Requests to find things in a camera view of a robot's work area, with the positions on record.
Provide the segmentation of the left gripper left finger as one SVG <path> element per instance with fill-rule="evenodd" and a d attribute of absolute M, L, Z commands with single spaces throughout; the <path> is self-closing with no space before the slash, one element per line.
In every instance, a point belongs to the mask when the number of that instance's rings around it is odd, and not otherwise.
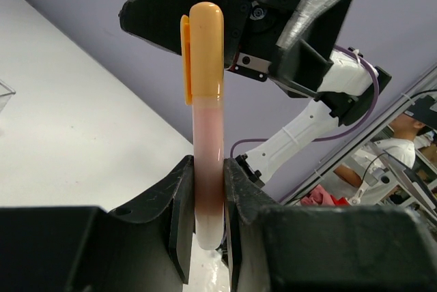
<path fill-rule="evenodd" d="M 194 229 L 193 157 L 111 211 L 1 209 L 2 291 L 181 291 Z"/>

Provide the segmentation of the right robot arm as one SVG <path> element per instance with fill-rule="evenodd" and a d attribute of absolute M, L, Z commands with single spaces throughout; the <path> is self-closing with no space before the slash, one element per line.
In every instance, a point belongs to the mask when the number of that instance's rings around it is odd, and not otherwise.
<path fill-rule="evenodd" d="M 391 77 L 336 41 L 352 0 L 127 0 L 123 31 L 182 58 L 184 94 L 193 110 L 195 184 L 223 187 L 224 73 L 272 81 L 301 114 L 238 156 L 263 185 L 291 157 L 338 127 L 357 128 Z"/>

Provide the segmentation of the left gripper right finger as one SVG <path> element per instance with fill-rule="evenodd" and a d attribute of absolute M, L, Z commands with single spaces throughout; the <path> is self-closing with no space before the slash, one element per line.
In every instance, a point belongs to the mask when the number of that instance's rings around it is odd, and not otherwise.
<path fill-rule="evenodd" d="M 398 207 L 290 207 L 224 164 L 232 291 L 435 291 L 436 244 Z"/>

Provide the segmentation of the orange highlighter pen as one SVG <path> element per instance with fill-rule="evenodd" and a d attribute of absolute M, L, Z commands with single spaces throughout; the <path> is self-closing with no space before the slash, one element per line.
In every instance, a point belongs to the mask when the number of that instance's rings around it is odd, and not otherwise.
<path fill-rule="evenodd" d="M 195 232 L 200 248 L 221 244 L 224 225 L 224 123 L 219 97 L 193 98 Z"/>

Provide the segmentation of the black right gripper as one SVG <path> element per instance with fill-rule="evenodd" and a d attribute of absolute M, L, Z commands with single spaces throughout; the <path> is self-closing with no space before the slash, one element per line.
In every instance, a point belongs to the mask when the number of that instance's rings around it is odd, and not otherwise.
<path fill-rule="evenodd" d="M 127 0 L 119 25 L 131 36 L 180 55 L 180 19 L 198 1 Z M 284 91 L 316 91 L 333 66 L 330 55 L 352 0 L 237 1 L 248 15 L 229 70 L 257 81 L 265 81 L 268 72 Z"/>

